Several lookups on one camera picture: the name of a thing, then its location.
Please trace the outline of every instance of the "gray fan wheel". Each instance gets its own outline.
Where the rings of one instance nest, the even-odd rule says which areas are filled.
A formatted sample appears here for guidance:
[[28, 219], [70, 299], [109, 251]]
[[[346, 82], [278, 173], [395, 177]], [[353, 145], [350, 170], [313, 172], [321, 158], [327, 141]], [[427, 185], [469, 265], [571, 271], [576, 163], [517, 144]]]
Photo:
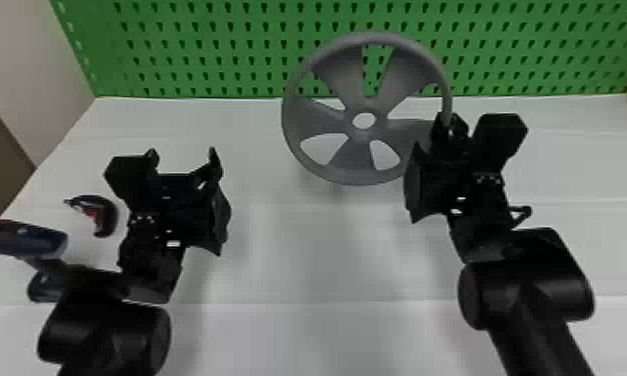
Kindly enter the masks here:
[[[393, 47], [382, 75], [378, 93], [365, 97], [363, 90], [362, 48], [364, 45]], [[337, 110], [298, 93], [304, 77], [315, 73], [341, 100], [345, 110]], [[308, 170], [331, 182], [346, 185], [373, 185], [391, 181], [404, 174], [416, 141], [429, 147], [432, 120], [389, 119], [399, 103], [429, 84], [437, 84], [442, 96], [442, 119], [451, 118], [452, 96], [444, 68], [416, 41], [388, 32], [358, 32], [333, 40], [318, 48], [292, 74], [281, 106], [285, 141], [292, 154]], [[367, 129], [353, 125], [355, 116], [370, 113], [376, 121]], [[348, 140], [330, 162], [319, 164], [301, 148], [309, 138], [344, 133]], [[378, 170], [369, 144], [380, 140], [398, 156], [394, 167]]]

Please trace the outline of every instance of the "black tool handle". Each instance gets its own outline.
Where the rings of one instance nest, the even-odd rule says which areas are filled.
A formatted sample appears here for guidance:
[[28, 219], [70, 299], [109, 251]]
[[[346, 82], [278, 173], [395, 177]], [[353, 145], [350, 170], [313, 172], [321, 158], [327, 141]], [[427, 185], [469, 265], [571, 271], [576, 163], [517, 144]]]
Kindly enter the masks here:
[[507, 376], [593, 376], [567, 324], [536, 289], [488, 332]]
[[64, 200], [64, 203], [94, 219], [94, 236], [105, 238], [117, 227], [118, 212], [112, 201], [98, 195], [80, 195]]

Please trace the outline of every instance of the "white table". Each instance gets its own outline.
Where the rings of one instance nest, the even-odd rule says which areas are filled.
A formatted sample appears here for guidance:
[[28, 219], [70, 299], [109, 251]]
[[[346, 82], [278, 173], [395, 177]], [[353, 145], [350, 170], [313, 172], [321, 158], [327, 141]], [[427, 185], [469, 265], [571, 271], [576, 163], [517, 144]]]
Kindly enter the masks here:
[[[292, 157], [277, 100], [98, 99], [3, 215], [70, 234], [65, 259], [115, 268], [125, 216], [108, 239], [61, 203], [96, 193], [115, 155], [155, 147], [161, 172], [185, 172], [217, 147], [234, 215], [221, 258], [190, 251], [169, 311], [162, 375], [503, 375], [484, 333], [460, 317], [461, 268], [443, 218], [410, 225], [401, 180], [327, 183]], [[395, 116], [432, 118], [438, 100]], [[517, 112], [530, 128], [505, 172], [526, 227], [556, 228], [598, 295], [573, 331], [597, 375], [627, 376], [627, 96], [458, 98], [470, 125]], [[52, 375], [35, 355], [51, 310], [26, 300], [33, 272], [0, 258], [0, 375]]]

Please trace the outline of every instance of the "hub hole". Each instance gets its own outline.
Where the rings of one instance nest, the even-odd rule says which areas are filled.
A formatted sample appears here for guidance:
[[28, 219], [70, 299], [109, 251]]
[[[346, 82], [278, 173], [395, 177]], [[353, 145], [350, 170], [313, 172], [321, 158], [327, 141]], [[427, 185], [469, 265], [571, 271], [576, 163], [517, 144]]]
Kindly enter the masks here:
[[355, 118], [353, 118], [353, 125], [360, 129], [371, 128], [374, 123], [376, 123], [376, 116], [368, 112], [357, 114]]

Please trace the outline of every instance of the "white wall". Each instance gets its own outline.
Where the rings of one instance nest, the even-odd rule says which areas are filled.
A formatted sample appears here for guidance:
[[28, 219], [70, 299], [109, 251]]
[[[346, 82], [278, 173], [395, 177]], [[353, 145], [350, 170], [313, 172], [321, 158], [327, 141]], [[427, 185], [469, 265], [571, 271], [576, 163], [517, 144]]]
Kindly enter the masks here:
[[93, 94], [46, 0], [0, 0], [0, 117], [37, 165]]

